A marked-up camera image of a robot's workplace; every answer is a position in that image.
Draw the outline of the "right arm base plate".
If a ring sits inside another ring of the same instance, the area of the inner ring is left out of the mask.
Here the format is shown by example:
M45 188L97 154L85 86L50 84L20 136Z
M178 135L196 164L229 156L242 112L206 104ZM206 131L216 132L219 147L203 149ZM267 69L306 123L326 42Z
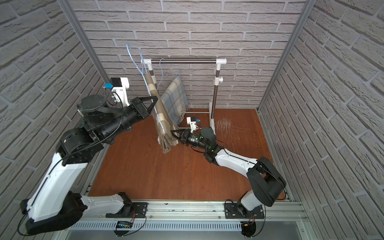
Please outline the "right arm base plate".
M253 210L247 210L240 202L225 201L224 212L226 219L251 219L261 220L265 218L263 206L260 205Z

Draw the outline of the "blue cream plaid scarf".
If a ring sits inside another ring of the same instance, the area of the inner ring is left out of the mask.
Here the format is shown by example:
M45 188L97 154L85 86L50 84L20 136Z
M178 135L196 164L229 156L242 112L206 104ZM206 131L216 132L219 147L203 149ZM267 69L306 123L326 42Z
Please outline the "blue cream plaid scarf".
M179 126L189 110L188 98L180 77L175 77L161 99L173 124Z

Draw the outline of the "brown beige plaid scarf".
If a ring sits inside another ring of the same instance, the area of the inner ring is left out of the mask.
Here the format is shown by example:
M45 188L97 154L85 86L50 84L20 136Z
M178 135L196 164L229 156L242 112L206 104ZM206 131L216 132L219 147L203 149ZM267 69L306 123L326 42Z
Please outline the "brown beige plaid scarf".
M163 150L163 153L166 154L171 150L172 146L176 146L178 144L178 140L174 138L171 133L171 130L176 130L176 127L169 117L168 111L165 109L152 75L145 74L144 78L145 83L148 86L150 96L158 97L158 101L152 110L152 115L158 133L158 142Z

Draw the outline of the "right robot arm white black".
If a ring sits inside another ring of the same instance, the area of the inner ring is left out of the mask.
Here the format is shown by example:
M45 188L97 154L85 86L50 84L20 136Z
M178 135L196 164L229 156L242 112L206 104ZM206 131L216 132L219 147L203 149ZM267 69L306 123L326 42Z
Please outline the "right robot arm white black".
M210 127L202 128L199 135L190 129L172 130L171 133L182 144L202 149L209 163L231 169L249 180L252 190L240 199L242 209L250 212L261 205L273 206L287 185L269 159L252 159L230 152L218 144Z

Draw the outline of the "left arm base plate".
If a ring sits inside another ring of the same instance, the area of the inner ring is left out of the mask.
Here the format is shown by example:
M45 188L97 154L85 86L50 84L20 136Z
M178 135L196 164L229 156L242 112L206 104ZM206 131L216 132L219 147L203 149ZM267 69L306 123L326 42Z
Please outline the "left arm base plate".
M142 218L146 217L146 212L149 203L145 202L133 202L131 204L125 204L121 210L115 214L108 213L106 218Z

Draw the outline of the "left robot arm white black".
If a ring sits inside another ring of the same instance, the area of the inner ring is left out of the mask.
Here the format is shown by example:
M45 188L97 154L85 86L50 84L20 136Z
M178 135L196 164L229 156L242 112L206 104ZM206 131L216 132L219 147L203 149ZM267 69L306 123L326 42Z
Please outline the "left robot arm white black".
M83 217L124 218L135 216L132 201L124 192L105 197L87 197L71 188L82 170L116 136L128 132L147 118L156 96L136 97L120 108L111 108L102 95L83 98L78 111L79 128L65 132L56 146L51 165L34 195L21 202L26 236L67 229Z

